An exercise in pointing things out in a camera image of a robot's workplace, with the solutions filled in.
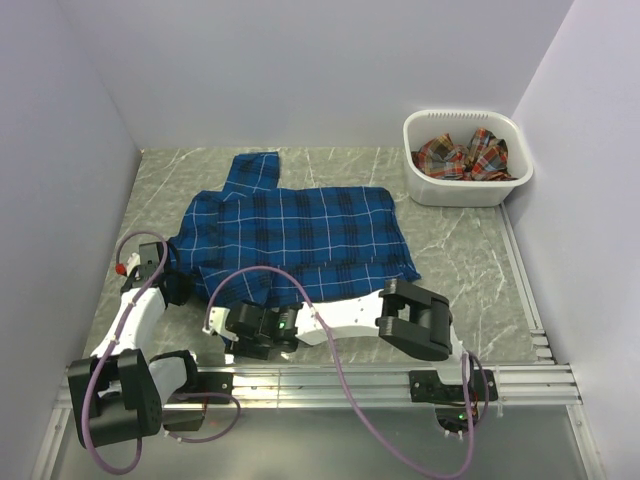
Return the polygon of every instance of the pink cable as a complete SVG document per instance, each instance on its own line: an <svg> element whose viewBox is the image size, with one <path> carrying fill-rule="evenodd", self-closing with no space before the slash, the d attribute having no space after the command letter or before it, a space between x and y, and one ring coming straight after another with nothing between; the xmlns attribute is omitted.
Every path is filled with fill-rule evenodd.
<svg viewBox="0 0 640 480"><path fill-rule="evenodd" d="M320 325L324 329L325 333L327 334L327 342L329 343L329 349L331 350L331 355L333 356L333 361L334 361L335 366L336 366L336 371L338 373L338 379L340 380L340 384L342 385L342 390L344 391L344 394L347 397L347 400L349 401L349 404L351 405L351 408L353 408L353 411L356 413L356 415L358 416L360 421L367 428L367 430L369 430L369 433L371 433L371 435L373 435L382 444L382 446L385 449L387 449L394 457L396 457L402 463L407 465L409 468L413 469L414 471L418 472L421 475L424 475L425 477L431 477L431 478L434 478L436 480L449 480L449 479L459 478L464 472L466 472L468 470L469 466L471 465L471 460L473 459L473 449L474 449L474 428L473 427L474 426L473 426L473 412L471 411L471 400L469 398L469 389L466 388L466 383L468 383L468 381L469 381L469 379L467 378L467 366L469 364L469 361L468 361L468 354L466 352L462 354L462 378L463 378L463 381L465 382L465 388L462 389L462 392L463 392L463 395L464 395L464 405L465 405L465 410L466 410L466 413L467 413L467 423L468 423L468 432L469 432L468 433L469 446L467 448L467 456L465 458L464 463L462 464L462 466L460 467L460 469L456 473L439 474L439 473L431 472L431 471L425 469L424 467L422 467L421 465L418 465L417 463L415 463L410 458L407 458L406 456L404 456L397 448L395 448L393 445L391 445L391 443L389 443L389 441L382 436L382 434L373 426L373 424L369 421L369 419L366 417L366 415L362 412L362 410L360 409L360 407L356 403L355 399L353 398L353 394L351 393L351 389L349 388L349 385L347 385L347 381L346 381L346 379L344 377L344 372L342 370L342 363L340 362L340 357L338 356L338 350L336 349L336 344L335 344L335 341L333 339L333 335L331 334L331 328L323 320L323 318L320 316L320 314L315 310L315 308L313 307L313 303L311 302L311 299L309 298L309 295L307 295L307 292L304 290L304 288L302 287L300 282L298 282L294 277L289 275L284 270L280 270L280 269L275 268L275 267L269 267L269 266L266 266L266 265L261 265L261 266L243 268L241 270L233 272L231 275L226 277L216 287L216 289L213 292L213 295L211 295L211 298L209 299L209 303L207 304L207 309L206 309L205 318L204 318L204 326L205 326L205 328L207 328L209 326L209 311L211 310L211 307L213 306L213 302L215 301L216 297L218 296L218 293L220 293L220 290L222 290L222 288L227 284L227 282L229 282L232 278L237 277L238 275L243 275L243 274L245 274L247 272L252 272L252 271L256 271L256 270L263 270L263 271L266 270L266 271L269 271L269 272L277 273L279 275L282 275L286 279L288 279L298 289L298 291L300 292L300 294L304 298L304 301L309 306L311 311L315 312L316 319L318 320L318 322L320 323ZM484 375L483 375L483 378L484 378L484 381L485 381L485 387L487 387L486 377L484 377Z"/></svg>
<svg viewBox="0 0 640 480"><path fill-rule="evenodd" d="M87 392L85 393L84 401L82 402L81 427L82 427L82 438L84 439L84 445L87 448L91 457L93 457L93 460L96 462L96 464L100 468L102 468L105 472L111 473L112 475L124 475L132 471L134 468L136 468L136 466L138 465L138 462L140 462L140 457L142 456L142 439L141 438L138 439L138 442L136 445L136 454L129 466L124 468L118 468L118 467L109 465L107 462L105 462L102 459L102 457L96 450L95 445L93 444L93 440L91 439L91 431L89 430L89 407L91 406L91 397L93 397L93 392L96 389L96 383L98 382L98 377L100 376L100 372L102 372L105 362L107 361L111 353L113 353L113 349L116 348L116 345L118 344L118 339L122 334L122 330L124 330L124 325L127 322L127 318L129 317L131 310L133 310L134 304L149 289L153 281L156 278L158 278L158 276L162 273L164 269L164 264L167 261L168 249L167 249L167 242L165 242L164 238L162 238L161 235L155 232L139 231L139 232L130 233L120 241L120 244L116 249L116 263L120 263L120 253L122 252L122 247L124 246L124 244L130 238L135 237L136 235L141 235L141 234L151 235L153 237L156 237L158 240L160 240L160 242L162 242L163 250L162 250L162 258L160 259L160 264L158 265L158 268L156 268L156 270L153 272L153 275L151 275L151 277L149 277L149 279L142 285L140 290L138 290L138 293L136 293L133 296L133 298L131 299L131 303L127 305L124 312L122 312L120 321L118 322L118 325L116 325L116 330L113 335L114 338L109 342L107 349L105 350L104 354L98 361L98 365L96 365L96 369L93 371L93 374L89 379Z"/></svg>
<svg viewBox="0 0 640 480"><path fill-rule="evenodd" d="M476 365L478 365L478 370L480 370L480 375L482 376L482 383L484 385L484 406L482 407L482 413L480 414L480 418L478 418L478 421L476 422L476 427L477 427L478 425L480 425L480 423L482 422L482 419L486 416L487 412L489 411L489 396L490 396L489 382L487 380L487 374L484 373L484 368L482 367L482 363L480 363L480 359L473 352L467 352L467 353L469 354L469 358L472 359Z"/></svg>

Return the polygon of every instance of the blue plaid shirt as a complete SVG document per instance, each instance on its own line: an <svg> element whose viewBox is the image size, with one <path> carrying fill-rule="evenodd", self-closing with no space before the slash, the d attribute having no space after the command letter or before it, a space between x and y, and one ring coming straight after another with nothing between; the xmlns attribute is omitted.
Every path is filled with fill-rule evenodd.
<svg viewBox="0 0 640 480"><path fill-rule="evenodd" d="M313 301L354 298L389 278L420 278L389 192L378 187L276 188L275 152L234 158L221 192L202 191L170 239L180 270L196 277L207 300L230 273L270 265L293 275ZM267 307L302 301L281 275L249 272L231 280L218 306L248 301Z"/></svg>

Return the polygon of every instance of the white enclosure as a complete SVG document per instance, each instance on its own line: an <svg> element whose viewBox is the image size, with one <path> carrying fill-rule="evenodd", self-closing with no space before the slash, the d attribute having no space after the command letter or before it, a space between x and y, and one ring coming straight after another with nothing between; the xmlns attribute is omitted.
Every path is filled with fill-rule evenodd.
<svg viewBox="0 0 640 480"><path fill-rule="evenodd" d="M520 126L536 173L507 209L542 322L609 478L637 476L638 14L632 0L3 2L0 476L29 476L82 354L139 149L401 146L429 108Z"/></svg>

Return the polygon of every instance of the white plastic basket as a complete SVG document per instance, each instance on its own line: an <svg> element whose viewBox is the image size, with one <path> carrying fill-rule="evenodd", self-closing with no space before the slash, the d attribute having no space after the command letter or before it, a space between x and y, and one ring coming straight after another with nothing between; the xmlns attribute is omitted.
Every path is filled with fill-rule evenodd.
<svg viewBox="0 0 640 480"><path fill-rule="evenodd" d="M507 142L507 168L517 180L507 182L465 182L438 180L418 170L411 152L429 140L448 133L455 144L467 145L478 127L486 128ZM493 207L511 190L533 175L531 153L518 126L494 112L472 110L422 110L404 122L404 174L411 198L422 205L441 207Z"/></svg>

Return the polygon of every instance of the orange plaid fabric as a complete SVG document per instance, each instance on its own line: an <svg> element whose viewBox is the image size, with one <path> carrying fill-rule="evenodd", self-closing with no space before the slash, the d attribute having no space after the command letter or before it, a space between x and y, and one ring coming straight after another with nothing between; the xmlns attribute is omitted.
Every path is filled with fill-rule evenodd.
<svg viewBox="0 0 640 480"><path fill-rule="evenodd" d="M421 172L441 180L514 180L507 172L508 156L507 143L485 128L478 128L466 147L445 133L411 152Z"/></svg>

